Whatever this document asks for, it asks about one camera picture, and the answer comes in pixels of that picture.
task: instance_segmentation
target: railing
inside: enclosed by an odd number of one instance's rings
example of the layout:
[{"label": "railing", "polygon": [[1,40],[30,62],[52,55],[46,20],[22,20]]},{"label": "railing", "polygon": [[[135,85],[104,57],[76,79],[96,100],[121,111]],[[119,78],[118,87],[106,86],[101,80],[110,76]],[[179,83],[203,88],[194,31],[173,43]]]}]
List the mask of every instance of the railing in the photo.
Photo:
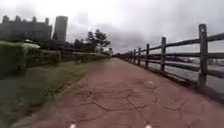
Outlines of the railing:
[{"label": "railing", "polygon": [[[207,75],[211,75],[218,78],[224,78],[224,71],[208,69],[208,59],[224,59],[224,53],[208,53],[208,43],[211,43],[214,41],[220,41],[220,40],[224,40],[224,33],[213,35],[213,36],[207,36],[206,25],[201,24],[199,25],[199,38],[197,39],[184,40],[180,42],[167,44],[166,38],[162,37],[160,46],[150,48],[150,45],[147,44],[146,49],[141,50],[141,48],[138,48],[138,51],[136,50],[129,51],[127,53],[120,55],[120,58],[130,61],[132,63],[135,63],[139,66],[142,66],[141,62],[143,61],[145,62],[144,67],[147,69],[149,68],[152,69],[152,67],[149,67],[149,63],[159,64],[160,69],[159,70],[153,69],[153,70],[159,71],[160,73],[165,75],[171,75],[186,81],[194,82],[196,83],[197,87],[200,88],[206,85]],[[192,45],[192,44],[199,44],[200,52],[198,53],[166,53],[166,48],[168,47],[176,47],[176,46],[184,46],[184,45]],[[161,50],[161,53],[150,54],[151,51],[158,50],[158,49]],[[197,57],[199,58],[199,61],[200,61],[199,66],[192,66],[186,63],[185,64],[170,63],[170,61],[180,62],[180,60],[177,59],[180,57]],[[189,80],[188,78],[183,78],[176,74],[171,74],[169,72],[166,72],[165,71],[166,66],[198,72],[199,73],[198,80],[193,81],[193,80]]]}]

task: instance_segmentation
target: paved path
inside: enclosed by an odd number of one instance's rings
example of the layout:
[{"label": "paved path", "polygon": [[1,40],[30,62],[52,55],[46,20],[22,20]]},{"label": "paved path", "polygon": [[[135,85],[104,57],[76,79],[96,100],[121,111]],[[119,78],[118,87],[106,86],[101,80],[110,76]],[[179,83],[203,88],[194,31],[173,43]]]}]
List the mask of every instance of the paved path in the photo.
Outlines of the paved path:
[{"label": "paved path", "polygon": [[19,128],[224,128],[224,109],[159,75],[111,59]]}]

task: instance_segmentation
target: building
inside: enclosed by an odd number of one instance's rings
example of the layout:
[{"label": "building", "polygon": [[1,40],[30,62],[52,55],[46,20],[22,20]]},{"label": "building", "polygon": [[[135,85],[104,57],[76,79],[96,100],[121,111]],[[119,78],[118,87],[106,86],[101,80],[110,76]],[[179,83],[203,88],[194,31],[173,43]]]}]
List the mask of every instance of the building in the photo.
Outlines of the building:
[{"label": "building", "polygon": [[113,55],[113,48],[109,48],[109,54],[112,56]]},{"label": "building", "polygon": [[32,21],[27,21],[16,16],[14,21],[10,21],[8,16],[4,16],[0,24],[0,40],[48,41],[51,34],[52,26],[49,25],[48,18],[45,22],[37,22],[36,17],[33,17]]},{"label": "building", "polygon": [[68,25],[68,17],[56,17],[53,39],[58,42],[65,42]]}]

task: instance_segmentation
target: fence post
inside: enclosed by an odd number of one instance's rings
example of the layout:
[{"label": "fence post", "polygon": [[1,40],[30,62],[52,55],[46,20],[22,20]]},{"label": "fence post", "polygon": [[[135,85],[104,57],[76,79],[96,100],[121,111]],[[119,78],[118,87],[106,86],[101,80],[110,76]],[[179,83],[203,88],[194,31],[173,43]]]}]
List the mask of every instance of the fence post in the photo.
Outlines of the fence post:
[{"label": "fence post", "polygon": [[198,88],[206,85],[207,80],[207,27],[206,24],[199,25],[199,40],[200,40],[200,69],[198,76]]},{"label": "fence post", "polygon": [[140,65],[140,62],[141,62],[140,61],[140,55],[141,55],[141,48],[140,47],[138,48],[138,55],[139,55],[138,56],[138,65]]},{"label": "fence post", "polygon": [[131,51],[131,54],[130,54],[130,62],[132,62],[132,59],[133,59],[133,52]]},{"label": "fence post", "polygon": [[134,59],[133,59],[134,63],[135,63],[135,60],[136,60],[136,50],[134,49]]},{"label": "fence post", "polygon": [[162,37],[162,41],[161,41],[161,66],[160,66],[160,70],[162,72],[165,71],[165,54],[166,54],[166,37]]},{"label": "fence post", "polygon": [[131,52],[128,51],[128,61],[130,61],[130,55],[131,55]]},{"label": "fence post", "polygon": [[146,61],[145,61],[145,66],[146,66],[146,68],[149,67],[149,62],[148,62],[148,60],[149,60],[149,47],[150,47],[150,45],[147,44],[147,45],[146,45]]}]

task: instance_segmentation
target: cloud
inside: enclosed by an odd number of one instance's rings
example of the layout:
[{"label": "cloud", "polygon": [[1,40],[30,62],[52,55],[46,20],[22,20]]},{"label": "cloud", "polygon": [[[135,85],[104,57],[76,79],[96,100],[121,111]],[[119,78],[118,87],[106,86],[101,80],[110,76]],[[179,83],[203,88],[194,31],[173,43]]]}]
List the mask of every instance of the cloud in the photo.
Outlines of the cloud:
[{"label": "cloud", "polygon": [[[53,2],[49,0],[43,8],[43,0],[0,0],[0,19],[5,14],[36,15],[40,20],[50,17],[53,23],[55,16],[67,15],[68,40],[84,38],[87,30],[99,28],[108,34],[115,51],[145,47],[146,43],[160,45],[162,36],[168,42],[197,38],[200,23],[207,24],[209,35],[224,32],[223,0],[59,0],[55,6]],[[223,46],[212,44],[210,50],[221,51]],[[198,47],[171,49],[178,50],[197,51]]]}]

